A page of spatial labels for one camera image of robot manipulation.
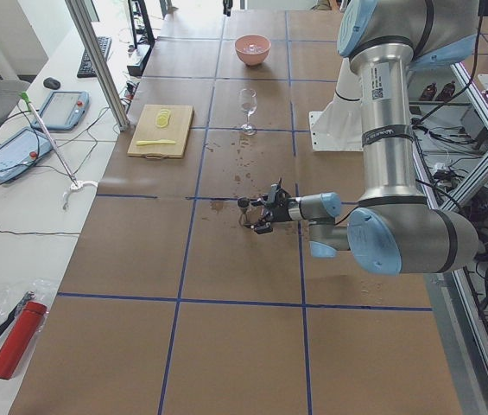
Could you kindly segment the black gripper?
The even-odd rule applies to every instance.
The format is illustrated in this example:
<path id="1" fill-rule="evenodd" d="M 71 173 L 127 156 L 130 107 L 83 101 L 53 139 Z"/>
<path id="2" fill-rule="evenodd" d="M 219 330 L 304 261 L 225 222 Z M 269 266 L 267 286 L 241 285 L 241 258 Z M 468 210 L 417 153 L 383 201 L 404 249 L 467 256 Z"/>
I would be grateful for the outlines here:
<path id="1" fill-rule="evenodd" d="M 296 198 L 280 196 L 282 179 L 270 185 L 266 195 L 261 195 L 250 201 L 253 207 L 266 207 L 267 217 L 262 216 L 247 225 L 256 234 L 272 232 L 271 222 L 290 222 L 298 220 L 298 201 Z"/>

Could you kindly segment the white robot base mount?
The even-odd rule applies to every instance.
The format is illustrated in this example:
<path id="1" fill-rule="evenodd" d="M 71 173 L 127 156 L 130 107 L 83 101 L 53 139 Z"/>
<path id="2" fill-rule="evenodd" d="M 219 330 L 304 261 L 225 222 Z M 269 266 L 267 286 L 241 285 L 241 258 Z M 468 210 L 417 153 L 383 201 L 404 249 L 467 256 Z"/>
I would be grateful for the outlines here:
<path id="1" fill-rule="evenodd" d="M 361 151 L 361 98 L 359 79 L 344 58 L 333 100 L 322 112 L 309 113 L 313 151 Z"/>

